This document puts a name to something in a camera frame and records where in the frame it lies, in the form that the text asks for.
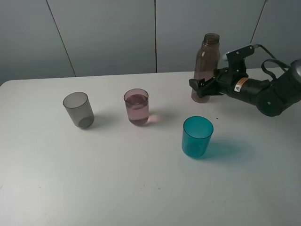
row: water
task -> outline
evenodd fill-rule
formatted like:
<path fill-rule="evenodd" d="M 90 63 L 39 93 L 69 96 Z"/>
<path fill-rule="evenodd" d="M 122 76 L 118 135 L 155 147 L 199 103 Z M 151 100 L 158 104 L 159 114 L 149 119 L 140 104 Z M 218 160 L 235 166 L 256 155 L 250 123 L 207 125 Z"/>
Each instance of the water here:
<path fill-rule="evenodd" d="M 144 125 L 149 118 L 149 101 L 142 94 L 134 94 L 126 99 L 127 115 L 136 126 Z"/>

